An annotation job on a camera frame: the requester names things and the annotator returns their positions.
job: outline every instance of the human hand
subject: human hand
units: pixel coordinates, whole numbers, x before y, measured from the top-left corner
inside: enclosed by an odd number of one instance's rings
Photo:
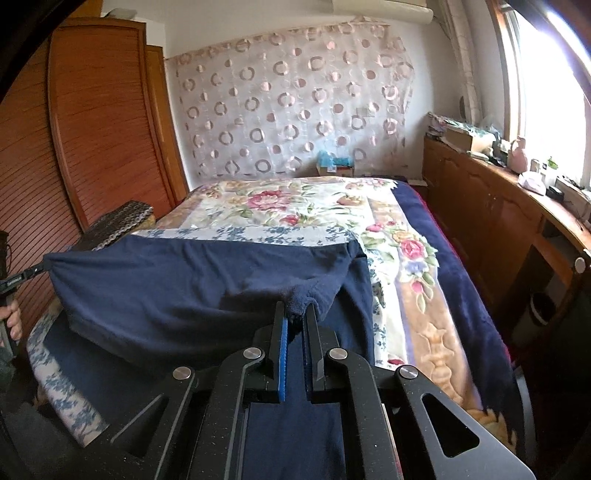
[[[22,337],[21,309],[16,300],[6,307],[0,307],[0,321],[4,320],[6,320],[7,328],[10,329],[12,339],[20,340]]]

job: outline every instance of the pink pitcher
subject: pink pitcher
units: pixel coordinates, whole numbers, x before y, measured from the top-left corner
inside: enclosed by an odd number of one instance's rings
[[[527,155],[525,154],[525,138],[517,137],[517,140],[511,142],[507,166],[515,173],[521,174],[529,170],[529,164],[530,162],[527,160]]]

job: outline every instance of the bed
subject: bed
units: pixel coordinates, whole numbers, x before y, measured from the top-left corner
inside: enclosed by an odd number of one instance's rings
[[[375,364],[417,366],[507,448],[518,448],[522,408],[506,347],[457,255],[407,184],[341,177],[210,183],[155,229],[134,235],[276,245],[357,240],[371,275]],[[86,446],[155,379],[105,356],[67,325],[56,299],[27,349],[51,405]],[[103,368],[100,378],[88,375],[96,365]]]

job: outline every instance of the cardboard box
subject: cardboard box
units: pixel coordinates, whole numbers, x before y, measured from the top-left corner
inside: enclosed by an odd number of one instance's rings
[[[445,132],[445,139],[464,152],[482,152],[485,148],[492,147],[495,136],[490,133],[478,135],[468,130],[448,125]]]
[[[351,167],[336,167],[336,171],[328,171],[326,167],[319,167],[316,165],[318,175],[320,177],[353,177],[355,176],[355,168]]]

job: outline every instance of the triangular cutout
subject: triangular cutout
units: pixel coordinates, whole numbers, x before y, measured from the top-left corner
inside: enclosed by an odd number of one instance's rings
[[[424,395],[423,405],[446,457],[453,458],[478,446],[479,438],[433,395]]]
[[[113,436],[111,443],[137,458],[143,458],[148,452],[148,447],[160,424],[166,405],[168,405],[168,398],[164,395],[153,399]]]

